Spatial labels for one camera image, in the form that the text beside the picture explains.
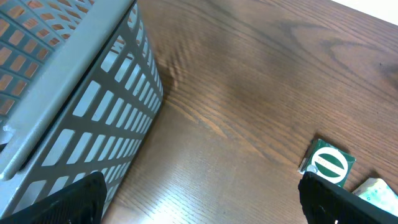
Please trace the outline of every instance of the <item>green and white object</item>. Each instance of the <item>green and white object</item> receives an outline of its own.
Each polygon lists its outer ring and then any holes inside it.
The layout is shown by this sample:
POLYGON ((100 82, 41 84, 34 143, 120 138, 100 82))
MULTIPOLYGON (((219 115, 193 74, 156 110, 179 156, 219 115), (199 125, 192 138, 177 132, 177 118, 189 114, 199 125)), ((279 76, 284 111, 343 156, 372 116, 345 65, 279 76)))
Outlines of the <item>green and white object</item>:
POLYGON ((380 178, 369 178, 353 194, 398 217, 398 196, 380 178))
POLYGON ((355 158, 322 139, 314 140, 298 171, 311 171, 330 182, 344 186, 355 158))

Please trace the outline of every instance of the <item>brown wooden surface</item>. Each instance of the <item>brown wooden surface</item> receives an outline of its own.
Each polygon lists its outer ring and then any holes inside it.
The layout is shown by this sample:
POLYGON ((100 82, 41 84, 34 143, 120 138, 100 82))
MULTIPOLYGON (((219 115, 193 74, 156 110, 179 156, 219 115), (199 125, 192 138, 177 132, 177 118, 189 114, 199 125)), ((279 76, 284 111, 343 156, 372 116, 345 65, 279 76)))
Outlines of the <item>brown wooden surface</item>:
POLYGON ((104 223, 306 223, 314 136, 398 190, 398 27, 329 0, 141 1, 165 103, 104 223))

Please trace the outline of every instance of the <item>green box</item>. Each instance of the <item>green box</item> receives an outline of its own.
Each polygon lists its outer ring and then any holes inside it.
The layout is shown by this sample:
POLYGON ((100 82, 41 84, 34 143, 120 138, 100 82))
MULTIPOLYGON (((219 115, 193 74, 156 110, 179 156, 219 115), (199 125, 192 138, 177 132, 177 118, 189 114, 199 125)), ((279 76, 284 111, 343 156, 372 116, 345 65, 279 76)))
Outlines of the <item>green box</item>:
POLYGON ((344 186, 356 159, 322 139, 312 141, 298 171, 311 171, 330 182, 344 186))

